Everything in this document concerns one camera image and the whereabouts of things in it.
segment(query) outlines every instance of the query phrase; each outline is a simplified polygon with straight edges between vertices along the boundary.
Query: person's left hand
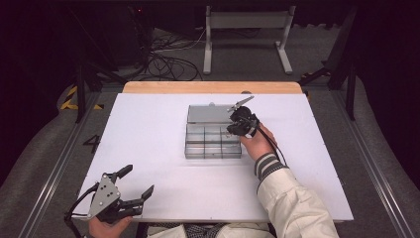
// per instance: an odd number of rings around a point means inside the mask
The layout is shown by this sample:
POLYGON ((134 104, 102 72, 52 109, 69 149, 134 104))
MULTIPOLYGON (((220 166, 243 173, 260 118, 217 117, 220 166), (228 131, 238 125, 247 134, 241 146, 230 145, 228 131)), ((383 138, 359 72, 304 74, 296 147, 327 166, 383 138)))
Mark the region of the person's left hand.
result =
POLYGON ((127 216, 111 225, 106 222, 101 222, 95 216, 89 220, 89 233, 95 238, 118 238, 129 226, 132 219, 133 217, 127 216))

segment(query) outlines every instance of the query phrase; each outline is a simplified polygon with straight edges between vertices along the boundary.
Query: gray floor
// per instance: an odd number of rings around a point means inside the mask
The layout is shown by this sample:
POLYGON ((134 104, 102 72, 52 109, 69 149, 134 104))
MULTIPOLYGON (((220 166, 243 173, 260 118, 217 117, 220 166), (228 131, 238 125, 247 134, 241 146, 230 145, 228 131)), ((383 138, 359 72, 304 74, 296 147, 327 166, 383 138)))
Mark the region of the gray floor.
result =
MULTIPOLYGON (((204 80, 261 80, 261 81, 297 81, 300 74, 315 71, 322 67, 320 60, 328 56, 339 29, 325 30, 322 27, 301 29, 294 27, 287 42, 286 51, 293 67, 293 75, 285 75, 279 57, 273 47, 281 31, 264 30, 256 38, 245 39, 232 33, 217 33, 213 42, 213 66, 210 75, 203 75, 204 80)), ((165 52, 167 56, 179 57, 194 62, 202 69, 204 45, 198 43, 193 49, 165 52)), ((380 187, 374 182, 375 177, 366 169, 365 153, 360 147, 360 140, 355 139, 352 128, 357 128, 363 136, 364 145, 372 157, 390 190, 394 194, 397 208, 401 210, 413 237, 420 236, 420 192, 407 177, 391 150, 386 144, 374 116, 368 105, 362 83, 358 80, 356 94, 356 122, 349 122, 343 114, 342 101, 344 89, 329 91, 325 86, 328 78, 307 85, 309 103, 325 140, 334 166, 354 213, 355 220, 337 224, 341 237, 404 237, 395 229, 395 221, 384 205, 380 187)), ((76 111, 60 110, 42 131, 31 141, 21 155, 16 166, 0 190, 0 237, 18 237, 22 229, 34 224, 26 234, 34 237, 73 237, 64 225, 63 214, 77 198, 84 176, 93 159, 91 147, 83 142, 94 135, 102 135, 107 118, 111 112, 117 92, 121 87, 114 83, 105 85, 102 93, 89 93, 94 103, 104 104, 103 110, 89 111, 83 125, 74 124, 76 111), (74 130, 80 129, 74 138, 73 150, 68 147, 68 139, 74 130), (43 206, 38 215, 38 222, 25 225, 38 197, 43 192, 44 184, 54 170, 59 158, 68 156, 67 164, 62 168, 59 183, 50 191, 50 202, 43 206)), ((68 90, 62 94, 63 101, 68 90)), ((81 232, 87 231, 87 225, 75 221, 81 232)), ((122 237, 134 237, 137 226, 132 224, 122 237)))

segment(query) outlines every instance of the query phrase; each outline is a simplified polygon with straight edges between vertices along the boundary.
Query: white board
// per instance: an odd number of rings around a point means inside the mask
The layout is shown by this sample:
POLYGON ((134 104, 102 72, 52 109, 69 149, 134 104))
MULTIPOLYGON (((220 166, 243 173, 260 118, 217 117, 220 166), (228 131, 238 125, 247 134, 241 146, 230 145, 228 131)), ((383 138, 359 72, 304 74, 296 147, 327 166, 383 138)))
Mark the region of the white board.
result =
MULTIPOLYGON (((268 222, 257 199, 254 162, 240 159, 187 160, 185 125, 189 105, 234 104, 244 94, 119 94, 93 162, 84 193, 103 173, 133 170, 116 186, 123 200, 155 191, 138 221, 268 222)), ((334 220, 353 215, 304 94, 255 94, 246 104, 275 135, 296 178, 314 189, 334 220)), ((75 209, 87 213, 91 196, 75 209)))

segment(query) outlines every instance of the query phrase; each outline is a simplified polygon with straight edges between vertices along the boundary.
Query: ribbed cuff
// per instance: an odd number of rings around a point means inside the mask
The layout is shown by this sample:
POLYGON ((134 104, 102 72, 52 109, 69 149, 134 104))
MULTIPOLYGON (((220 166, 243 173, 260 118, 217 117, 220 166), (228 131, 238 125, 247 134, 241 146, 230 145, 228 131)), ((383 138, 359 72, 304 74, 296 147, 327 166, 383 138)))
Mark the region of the ribbed cuff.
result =
POLYGON ((256 161, 254 174, 260 181, 263 181, 269 174, 281 168, 284 168, 284 165, 277 159, 275 154, 267 153, 256 161))

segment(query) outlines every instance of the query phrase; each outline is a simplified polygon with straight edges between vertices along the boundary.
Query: human hand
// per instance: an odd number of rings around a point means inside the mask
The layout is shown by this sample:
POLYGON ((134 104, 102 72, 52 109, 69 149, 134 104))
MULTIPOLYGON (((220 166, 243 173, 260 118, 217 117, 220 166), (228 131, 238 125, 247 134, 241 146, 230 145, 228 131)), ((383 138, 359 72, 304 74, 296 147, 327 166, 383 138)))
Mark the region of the human hand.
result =
MULTIPOLYGON (((263 125, 263 123, 260 123, 260 128, 275 142, 274 135, 263 125)), ((256 134, 253 136, 253 138, 247 138, 245 136, 240 137, 241 143, 247 148, 248 154, 250 157, 256 161, 258 160, 262 155, 267 153, 273 153, 274 150, 272 149, 269 142, 266 140, 266 138, 263 136, 263 134, 260 131, 257 131, 256 134)))
POLYGON ((89 233, 95 238, 118 238, 129 226, 133 217, 127 216, 111 225, 101 222, 96 216, 89 220, 89 233))

